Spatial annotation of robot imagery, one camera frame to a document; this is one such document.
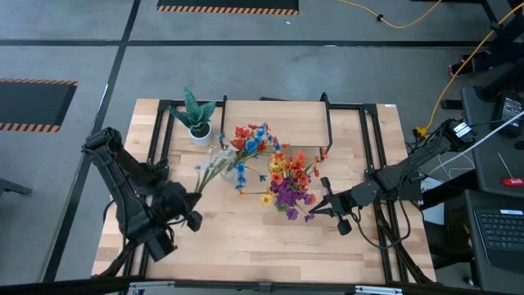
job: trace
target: metal bracket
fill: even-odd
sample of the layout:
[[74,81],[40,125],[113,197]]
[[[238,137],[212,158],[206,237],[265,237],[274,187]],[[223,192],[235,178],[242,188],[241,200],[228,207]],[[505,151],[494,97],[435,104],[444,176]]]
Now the metal bracket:
[[133,295],[138,294],[138,292],[146,289],[152,289],[152,288],[166,288],[166,287],[172,287],[174,288],[174,281],[158,281],[158,282],[132,282],[129,283],[129,291],[133,293]]
[[358,295],[402,295],[402,289],[374,286],[355,286]]
[[362,107],[364,107],[364,110],[366,112],[368,112],[371,116],[377,116],[378,115],[378,111],[377,111],[377,105],[374,104],[374,103],[365,103],[362,105]]
[[260,293],[271,293],[273,291],[273,284],[271,283],[259,283]]

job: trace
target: keyboard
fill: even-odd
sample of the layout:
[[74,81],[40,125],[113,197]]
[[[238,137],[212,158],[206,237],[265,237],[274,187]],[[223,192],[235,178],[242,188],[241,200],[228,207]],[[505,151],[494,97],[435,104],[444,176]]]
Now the keyboard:
[[524,211],[475,210],[488,262],[524,272]]

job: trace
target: yellow flower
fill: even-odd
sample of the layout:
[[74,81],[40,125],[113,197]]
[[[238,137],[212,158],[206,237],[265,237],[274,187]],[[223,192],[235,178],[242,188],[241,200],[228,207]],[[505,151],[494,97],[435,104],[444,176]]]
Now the yellow flower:
[[265,193],[262,196],[260,196],[260,200],[262,201],[264,206],[273,204],[273,196],[268,193]]

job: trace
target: hazard stripe tape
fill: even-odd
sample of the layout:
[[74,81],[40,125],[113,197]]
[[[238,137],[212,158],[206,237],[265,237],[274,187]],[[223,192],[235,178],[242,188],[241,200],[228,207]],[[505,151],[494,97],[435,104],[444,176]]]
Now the hazard stripe tape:
[[0,78],[0,82],[9,83],[36,83],[36,84],[64,84],[78,86],[78,81],[54,80],[54,79],[22,79],[22,78]]
[[27,124],[27,123],[0,123],[0,131],[27,131],[27,132],[58,132],[59,125]]
[[194,7],[194,6],[172,6],[160,5],[156,8],[162,12],[209,12],[209,13],[251,13],[251,14],[270,14],[296,16],[299,14],[296,9],[275,9],[275,8],[243,8],[243,7]]

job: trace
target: concrete floor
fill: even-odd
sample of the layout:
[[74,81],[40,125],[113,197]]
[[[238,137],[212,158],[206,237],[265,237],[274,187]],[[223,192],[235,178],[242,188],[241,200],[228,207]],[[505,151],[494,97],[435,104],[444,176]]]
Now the concrete floor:
[[[3,39],[120,40],[130,0],[0,2]],[[501,17],[506,2],[491,1]],[[372,0],[366,5],[396,24],[417,18],[431,3]],[[489,31],[480,6],[444,3],[420,25],[392,30],[358,8],[337,1],[300,0],[299,16],[159,13],[155,0],[142,0],[132,40],[478,40]],[[115,60],[116,46],[0,46],[0,77],[75,79],[79,87],[57,134],[0,132],[0,178],[33,188],[31,198],[6,193],[0,199],[0,284],[41,279],[52,237],[80,159],[79,148],[92,127]],[[447,65],[471,48],[334,47],[128,47],[111,96],[104,126],[126,135],[137,98],[182,98],[183,87],[198,98],[257,99],[260,96],[333,102],[394,103],[406,140],[425,125],[449,81]],[[458,79],[447,98],[464,85],[483,84],[504,70]],[[436,124],[460,111],[439,110]],[[457,161],[452,166],[468,167]],[[442,172],[437,178],[444,178]],[[102,231],[108,192],[91,169],[57,279],[90,275]],[[437,272],[460,285],[461,270]]]

